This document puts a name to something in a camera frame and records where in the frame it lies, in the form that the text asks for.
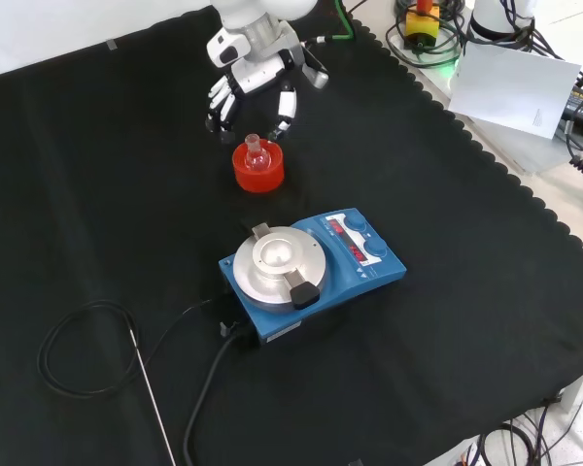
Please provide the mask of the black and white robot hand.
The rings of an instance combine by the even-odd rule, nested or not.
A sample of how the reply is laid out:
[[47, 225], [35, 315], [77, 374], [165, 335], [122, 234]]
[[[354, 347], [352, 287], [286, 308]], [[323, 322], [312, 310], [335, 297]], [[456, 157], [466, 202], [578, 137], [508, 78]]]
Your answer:
[[296, 91], [285, 76], [305, 64], [298, 36], [287, 21], [261, 11], [221, 15], [221, 21], [222, 28], [208, 42], [207, 52], [212, 63], [226, 72], [208, 93], [206, 128], [217, 133], [222, 143], [232, 143], [242, 102], [281, 82], [278, 120], [268, 136], [278, 141], [296, 113]]

